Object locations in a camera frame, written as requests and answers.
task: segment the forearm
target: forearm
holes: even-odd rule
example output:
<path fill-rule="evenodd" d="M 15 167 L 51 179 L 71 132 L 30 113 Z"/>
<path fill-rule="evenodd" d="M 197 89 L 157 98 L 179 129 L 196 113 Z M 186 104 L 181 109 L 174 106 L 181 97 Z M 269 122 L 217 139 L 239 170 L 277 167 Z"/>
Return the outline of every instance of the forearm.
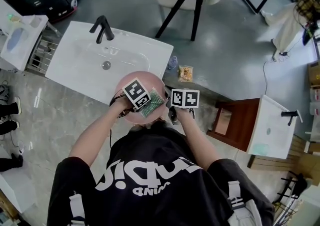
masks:
<path fill-rule="evenodd" d="M 178 119 L 185 131 L 186 141 L 200 167 L 207 170 L 220 156 L 214 145 L 201 132 L 189 112 L 181 111 Z"/>
<path fill-rule="evenodd" d="M 69 156 L 79 157 L 91 166 L 122 111 L 121 104 L 114 103 L 105 115 L 98 118 L 80 135 Z"/>

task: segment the faucet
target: faucet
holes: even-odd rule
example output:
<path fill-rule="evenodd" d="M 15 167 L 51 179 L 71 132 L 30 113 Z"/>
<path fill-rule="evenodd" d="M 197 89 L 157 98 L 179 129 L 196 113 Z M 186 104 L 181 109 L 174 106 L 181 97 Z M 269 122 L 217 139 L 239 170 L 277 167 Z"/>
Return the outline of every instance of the faucet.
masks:
<path fill-rule="evenodd" d="M 102 36 L 105 34 L 106 39 L 108 41 L 111 41 L 115 38 L 115 35 L 113 34 L 113 32 L 111 31 L 111 28 L 109 26 L 109 23 L 106 19 L 105 16 L 100 16 L 97 18 L 95 24 L 93 25 L 93 27 L 90 29 L 90 33 L 94 33 L 97 30 L 98 25 L 101 25 L 101 30 L 98 34 L 98 37 L 96 39 L 96 43 L 100 44 L 102 41 Z"/>

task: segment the gray floor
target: gray floor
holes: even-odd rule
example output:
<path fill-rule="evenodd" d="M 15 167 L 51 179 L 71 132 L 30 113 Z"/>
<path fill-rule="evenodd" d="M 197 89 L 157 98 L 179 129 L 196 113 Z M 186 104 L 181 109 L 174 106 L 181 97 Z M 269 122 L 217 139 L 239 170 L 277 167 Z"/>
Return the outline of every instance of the gray floor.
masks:
<path fill-rule="evenodd" d="M 22 76 L 2 70 L 0 81 L 3 80 L 9 82 L 11 99 L 14 96 L 21 98 L 22 114 L 12 117 L 20 123 L 20 128 L 12 132 L 12 140 L 20 149 L 24 149 L 23 169 L 36 189 L 36 204 L 24 212 L 23 217 L 32 226 L 44 226 L 57 164 L 68 156 L 78 136 L 109 107 L 31 73 Z M 205 131 L 217 111 L 212 103 L 201 100 L 199 109 L 195 111 L 196 121 Z M 112 144 L 125 136 L 132 126 L 124 119 L 119 119 L 112 128 Z M 183 133 L 181 126 L 175 126 L 175 129 Z M 269 200 L 276 198 L 277 192 L 283 187 L 280 178 L 286 176 L 285 172 L 248 169 L 250 155 L 209 136 L 208 139 L 222 158 L 235 160 Z M 1 144 L 7 151 L 18 152 L 11 144 L 10 134 L 5 135 Z M 110 144 L 107 139 L 91 167 L 96 181 L 103 175 L 109 155 Z"/>
<path fill-rule="evenodd" d="M 269 0 L 264 10 L 274 13 L 288 3 L 290 0 Z M 111 27 L 154 38 L 168 12 L 156 0 L 81 0 L 78 11 L 55 26 L 64 32 L 71 20 L 94 23 L 105 15 Z M 190 41 L 192 22 L 193 13 L 179 11 L 160 40 L 174 46 L 172 55 L 178 57 L 180 65 L 193 67 L 195 83 L 234 100 L 265 93 L 263 64 L 275 51 L 270 40 L 277 28 L 269 28 L 241 0 L 203 6 L 195 42 Z M 306 63 L 314 61 L 316 55 L 312 43 L 303 47 L 301 41 L 289 54 L 290 59 L 283 63 L 266 64 L 267 95 L 290 110 L 300 110 L 304 123 L 296 124 L 296 134 L 308 139 L 304 132 L 311 130 L 312 117 Z M 166 75 L 176 76 L 177 72 Z"/>

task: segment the green sponge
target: green sponge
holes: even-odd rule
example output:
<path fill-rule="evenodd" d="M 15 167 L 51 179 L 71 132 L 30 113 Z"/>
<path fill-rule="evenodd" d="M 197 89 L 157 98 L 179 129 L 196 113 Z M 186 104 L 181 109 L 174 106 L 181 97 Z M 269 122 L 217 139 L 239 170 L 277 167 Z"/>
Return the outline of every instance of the green sponge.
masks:
<path fill-rule="evenodd" d="M 154 87 L 150 91 L 150 98 L 151 100 L 140 110 L 140 114 L 144 118 L 147 118 L 157 107 L 165 102 Z"/>

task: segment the beige pants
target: beige pants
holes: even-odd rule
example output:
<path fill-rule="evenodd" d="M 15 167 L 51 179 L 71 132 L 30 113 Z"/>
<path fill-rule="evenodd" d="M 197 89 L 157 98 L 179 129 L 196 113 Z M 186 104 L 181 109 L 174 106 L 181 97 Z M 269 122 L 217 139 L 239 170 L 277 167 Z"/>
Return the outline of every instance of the beige pants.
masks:
<path fill-rule="evenodd" d="M 297 33 L 303 29 L 301 25 L 305 26 L 307 23 L 307 20 L 298 14 L 295 6 L 296 3 L 292 3 L 285 6 L 275 15 L 264 15 L 265 21 L 269 26 L 283 24 L 276 38 L 272 40 L 274 46 L 280 52 L 287 51 Z"/>

